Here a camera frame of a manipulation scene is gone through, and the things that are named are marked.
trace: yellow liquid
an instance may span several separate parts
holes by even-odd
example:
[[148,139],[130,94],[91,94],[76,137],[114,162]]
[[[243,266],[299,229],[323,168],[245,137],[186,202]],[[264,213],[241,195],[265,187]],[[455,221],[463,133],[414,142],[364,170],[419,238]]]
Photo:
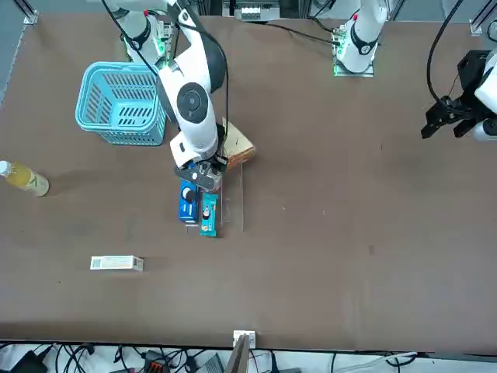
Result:
[[30,182],[31,170],[18,162],[11,163],[12,171],[6,177],[7,183],[18,188],[25,188]]

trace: cable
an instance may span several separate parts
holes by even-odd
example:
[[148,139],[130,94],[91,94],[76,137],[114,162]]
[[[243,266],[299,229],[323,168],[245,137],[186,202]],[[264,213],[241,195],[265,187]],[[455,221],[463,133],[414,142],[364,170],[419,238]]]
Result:
[[[175,354],[174,356],[171,356],[171,360],[170,360],[170,364],[169,364],[169,367],[171,369],[176,369],[178,366],[181,365],[181,359],[183,357],[183,353],[186,354],[186,358],[188,359],[188,353],[186,352],[186,350],[181,350],[180,352],[178,352],[177,354]],[[174,364],[173,362],[173,359],[179,354],[179,360],[176,364]]]
[[79,364],[78,360],[76,359],[76,354],[80,350],[84,351],[85,348],[83,346],[79,346],[78,348],[76,348],[76,351],[74,351],[71,345],[68,345],[68,347],[69,347],[69,350],[71,350],[71,352],[69,352],[68,348],[66,346],[64,346],[65,352],[67,352],[69,355],[69,360],[68,360],[68,363],[65,365],[64,372],[67,372],[67,373],[69,372],[69,368],[71,367],[72,361],[74,360],[74,362],[76,363],[76,368],[78,369],[78,371],[80,373],[85,373],[85,369],[82,368],[82,366]]
[[327,6],[329,6],[329,8],[331,9],[335,3],[336,3],[336,0],[328,0],[328,1],[327,1],[327,2],[326,2],[326,3],[325,3],[325,4],[324,4],[324,5],[323,5],[323,6],[322,6],[319,10],[318,10],[318,12],[317,12],[316,14],[314,14],[312,17],[309,17],[309,18],[311,18],[311,19],[313,19],[313,18],[317,18],[317,17],[321,14],[321,12],[322,12],[323,10],[325,10],[325,8],[326,8]]
[[468,110],[468,111],[458,110],[458,109],[452,108],[449,105],[447,105],[444,101],[442,101],[442,99],[440,97],[438,97],[436,95],[435,91],[433,90],[433,86],[432,86],[432,72],[431,72],[433,52],[435,51],[435,47],[438,44],[440,38],[442,37],[443,31],[445,31],[445,29],[447,28],[447,25],[449,24],[450,20],[454,16],[454,13],[459,9],[459,7],[461,6],[463,1],[464,0],[457,0],[456,4],[454,5],[452,10],[450,11],[449,15],[447,16],[447,18],[445,18],[445,21],[443,21],[442,26],[440,27],[440,30],[438,31],[438,34],[436,35],[435,40],[433,41],[433,44],[432,44],[431,48],[429,49],[428,61],[426,62],[426,82],[428,84],[429,92],[431,93],[431,95],[433,96],[435,101],[438,102],[438,104],[440,104],[442,107],[444,107],[447,111],[449,111],[451,113],[466,115],[466,114],[469,114],[471,111],[470,110]]
[[290,31],[291,33],[296,33],[296,34],[301,35],[303,37],[308,37],[309,39],[312,39],[312,40],[322,41],[324,43],[328,43],[328,44],[331,44],[331,45],[336,45],[337,47],[340,46],[340,43],[338,41],[326,40],[326,39],[322,39],[321,37],[313,37],[312,35],[309,35],[308,33],[302,33],[301,31],[297,31],[297,30],[291,29],[290,27],[276,25],[274,23],[267,23],[266,25],[267,26],[272,26],[272,27],[277,27],[279,29],[283,29],[283,30],[286,30],[286,31]]
[[459,78],[459,73],[457,73],[456,77],[454,78],[454,81],[452,82],[452,86],[450,87],[450,91],[447,94],[448,96],[450,96],[450,94],[452,93],[452,90],[454,89],[454,86],[456,85],[457,78]]
[[82,358],[83,354],[84,354],[86,351],[87,351],[86,349],[83,349],[83,350],[81,351],[81,353],[79,354],[78,360],[76,361],[76,367],[75,367],[75,369],[74,369],[73,373],[76,373],[76,369],[77,369],[77,368],[78,368],[78,366],[79,366],[79,361],[81,360],[81,358]]
[[139,350],[138,350],[135,346],[132,346],[132,348],[133,348],[133,350],[135,350],[135,352],[136,352],[137,354],[139,354],[139,355],[140,355],[140,357],[141,357],[143,360],[145,360],[145,358],[147,357],[147,353],[146,353],[146,352],[140,352],[140,351],[139,351]]
[[174,60],[176,58],[176,51],[178,50],[178,39],[179,39],[179,26],[176,24],[176,29],[178,31],[176,35],[176,39],[174,40],[174,51],[172,52],[172,59]]
[[226,104],[226,108],[225,108],[226,131],[224,132],[224,140],[223,140],[223,142],[224,142],[228,138],[228,126],[229,126],[229,123],[230,123],[230,120],[229,120],[229,92],[230,92],[229,91],[229,82],[230,82],[230,75],[228,73],[228,59],[226,58],[226,54],[225,54],[225,52],[223,50],[223,47],[219,44],[219,42],[212,35],[210,35],[210,33],[208,33],[205,30],[199,30],[197,27],[186,25],[185,23],[178,22],[178,24],[181,27],[185,27],[186,29],[197,31],[198,33],[201,33],[205,37],[209,38],[213,43],[215,43],[217,45],[217,48],[219,49],[219,51],[221,52],[221,54],[223,56],[224,64],[226,65],[226,71],[225,71],[225,74],[226,74],[226,102],[225,102],[225,104]]
[[395,358],[395,364],[394,363],[391,363],[390,361],[386,360],[387,364],[390,365],[391,367],[394,367],[394,368],[397,368],[398,371],[401,371],[401,367],[404,367],[406,365],[409,365],[411,364],[414,360],[416,360],[416,358],[418,357],[418,354],[416,354],[415,356],[411,357],[410,359],[406,360],[406,361],[403,361],[401,363],[398,362],[398,359]]
[[55,373],[59,373],[59,356],[63,347],[64,345],[61,345],[57,351],[57,355],[55,355]]
[[494,43],[497,43],[497,39],[494,39],[493,37],[490,36],[490,27],[492,27],[492,25],[497,22],[497,19],[494,19],[493,21],[491,21],[489,24],[488,24],[488,27],[487,27],[487,38],[489,38],[491,41],[493,41]]
[[358,8],[358,9],[357,9],[354,13],[352,13],[352,15],[349,17],[349,20],[351,20],[351,19],[352,19],[352,17],[354,17],[354,15],[355,15],[357,12],[359,12],[359,11],[360,11],[360,8]]
[[404,352],[402,354],[396,354],[396,355],[391,355],[391,356],[383,356],[383,357],[379,357],[378,359],[368,361],[367,363],[364,363],[364,364],[357,364],[357,365],[352,365],[349,367],[337,369],[334,373],[345,373],[347,371],[355,371],[356,369],[370,368],[378,363],[381,363],[382,361],[387,361],[389,359],[395,359],[397,357],[407,357],[407,356],[412,356],[412,355],[417,355],[417,354],[418,353],[414,351],[414,352]]
[[276,362],[276,355],[274,354],[273,350],[269,350],[269,353],[271,354],[271,373],[280,373],[278,364]]
[[335,367],[336,352],[333,353],[332,365],[329,369],[329,373],[333,373],[333,368]]
[[[195,357],[199,356],[200,354],[204,353],[205,351],[206,350],[200,350],[200,352],[197,352],[196,354],[192,355],[191,358],[194,359]],[[186,361],[185,361],[185,363],[183,365],[181,365],[178,369],[176,369],[174,371],[174,373],[177,373],[177,372],[181,371],[185,366],[186,366]]]
[[153,15],[154,17],[160,16],[154,9],[147,9],[148,14]]
[[124,356],[123,356],[123,349],[124,349],[124,346],[119,346],[117,348],[117,351],[116,351],[116,355],[119,354],[119,357],[117,358],[118,360],[121,360],[121,362],[123,363],[123,367],[124,367],[124,370],[127,371],[127,372],[131,372],[128,367],[126,366],[126,362],[124,361]]
[[252,354],[252,356],[249,357],[249,359],[255,359],[256,357],[264,356],[264,355],[268,355],[268,354],[269,354],[269,352],[267,354],[257,354],[257,355]]
[[259,367],[257,366],[257,359],[255,358],[254,353],[252,352],[252,350],[250,350],[250,354],[252,355],[252,358],[254,359],[255,371],[257,373],[259,373]]
[[145,57],[143,57],[143,54],[141,54],[141,52],[134,46],[134,42],[133,40],[128,36],[128,34],[126,33],[126,31],[124,31],[123,27],[121,27],[121,25],[119,24],[119,22],[117,22],[117,19],[116,17],[114,17],[114,14],[112,14],[112,12],[110,11],[109,9],[109,6],[107,5],[106,3],[106,0],[100,0],[103,4],[103,6],[106,8],[106,11],[107,13],[109,13],[109,16],[110,18],[112,19],[112,21],[114,21],[114,23],[116,24],[117,28],[120,30],[120,32],[124,35],[124,38],[126,39],[128,45],[135,51],[137,52],[138,56],[140,56],[141,60],[143,61],[144,64],[147,65],[147,67],[150,69],[150,71],[152,72],[152,74],[155,75],[155,77],[157,77],[157,72],[152,68],[152,66],[150,66],[150,64],[147,62],[147,60],[145,60]]
[[319,19],[317,19],[314,16],[309,17],[309,19],[312,19],[314,22],[316,22],[318,24],[318,26],[321,27],[324,31],[328,31],[329,33],[332,33],[333,31],[335,31],[334,27],[332,27],[331,29],[329,29],[328,27],[326,27],[325,25],[323,25]]

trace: floor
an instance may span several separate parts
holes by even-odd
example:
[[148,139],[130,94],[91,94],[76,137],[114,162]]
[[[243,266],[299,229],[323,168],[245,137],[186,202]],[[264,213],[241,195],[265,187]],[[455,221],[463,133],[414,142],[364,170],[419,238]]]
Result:
[[[35,350],[39,347],[36,352],[39,354],[46,347],[40,346],[38,344],[32,345],[15,345],[9,346],[0,351],[0,369],[10,369],[12,368],[16,362],[28,351]],[[48,367],[48,372],[55,372],[55,358],[56,351],[58,350],[58,346],[52,349],[47,357],[44,360],[45,365]],[[138,350],[140,352],[146,352],[148,348],[139,347]],[[156,352],[160,353],[159,349],[153,349]],[[163,349],[165,354],[175,351],[175,349],[165,348]],[[199,350],[189,350],[189,355],[194,355]],[[97,346],[95,353],[88,357],[87,354],[82,356],[80,360],[80,364],[82,368],[87,373],[98,372],[98,373],[107,373],[107,372],[125,372],[123,369],[123,365],[121,361],[117,363],[113,363],[114,356],[116,353],[116,346]],[[229,350],[206,350],[196,359],[196,362],[199,366],[202,366],[208,359],[210,359],[215,354],[219,355],[221,359],[221,363],[224,367],[228,362],[230,357]],[[270,371],[271,369],[271,359],[269,352],[267,350],[254,350],[254,357],[257,362],[257,366],[255,366],[253,359],[250,360],[248,364],[248,373],[262,373],[266,371]],[[321,352],[290,352],[290,351],[275,351],[276,362],[279,370],[284,373],[284,369],[295,369],[299,368],[299,371],[286,371],[287,373],[298,373],[298,372],[312,372],[312,373],[327,373],[330,371],[333,354],[332,353],[321,353]],[[136,368],[136,371],[140,371],[143,367],[143,360],[141,357],[133,351],[130,347],[126,347],[123,349],[123,357],[125,360],[125,364],[127,368],[131,370],[131,368]],[[334,371],[338,373],[344,367],[350,367],[358,364],[365,364],[367,362],[371,362],[375,359],[378,359],[378,356],[371,355],[358,355],[358,354],[337,354],[335,358]],[[446,358],[417,358],[409,365],[406,365],[401,368],[402,373],[440,373],[440,372],[451,372],[451,373],[489,373],[491,371],[495,371],[495,362],[483,362],[478,361],[479,357],[467,357],[468,359],[473,359],[473,361],[463,361],[463,360],[450,360]],[[407,359],[399,358],[400,361],[405,361]],[[179,362],[177,358],[174,359],[174,364],[182,364],[185,361],[185,358],[182,358],[182,361]],[[62,367],[68,362],[68,354],[62,350],[58,365],[59,371],[61,371]],[[372,368],[364,368],[360,370],[363,373],[376,372],[376,373],[392,373],[395,371],[395,368],[389,366],[384,361],[379,362],[374,365]]]

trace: blue box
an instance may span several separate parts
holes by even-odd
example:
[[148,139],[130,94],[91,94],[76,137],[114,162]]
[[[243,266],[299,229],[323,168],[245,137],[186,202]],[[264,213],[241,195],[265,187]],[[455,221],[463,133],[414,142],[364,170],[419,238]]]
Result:
[[195,224],[198,222],[198,195],[195,184],[181,180],[178,219],[183,223]]

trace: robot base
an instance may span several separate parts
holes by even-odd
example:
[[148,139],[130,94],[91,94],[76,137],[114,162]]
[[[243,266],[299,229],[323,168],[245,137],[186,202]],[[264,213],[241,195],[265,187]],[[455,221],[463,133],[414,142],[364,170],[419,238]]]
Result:
[[[341,25],[339,29],[337,29],[334,33],[332,33],[332,41],[338,41],[341,45],[345,42],[346,39],[346,31],[344,28],[345,25]],[[371,62],[370,66],[363,72],[355,73],[347,70],[345,66],[343,66],[342,62],[337,58],[338,54],[342,53],[342,47],[337,47],[336,45],[332,46],[332,55],[333,55],[333,76],[357,76],[361,78],[373,78],[374,77],[374,67],[373,62]]]

